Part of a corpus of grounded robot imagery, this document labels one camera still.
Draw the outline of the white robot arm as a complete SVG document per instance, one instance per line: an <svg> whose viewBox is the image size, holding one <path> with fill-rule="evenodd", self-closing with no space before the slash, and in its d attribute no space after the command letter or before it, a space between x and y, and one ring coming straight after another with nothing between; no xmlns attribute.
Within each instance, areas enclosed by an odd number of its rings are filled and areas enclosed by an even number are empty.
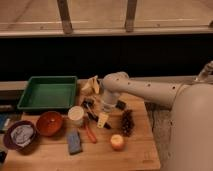
<svg viewBox="0 0 213 171"><path fill-rule="evenodd" d="M213 171L213 84L207 82L213 60L189 83L136 81L126 72L102 80L102 110L111 112L128 93L171 109L168 171Z"/></svg>

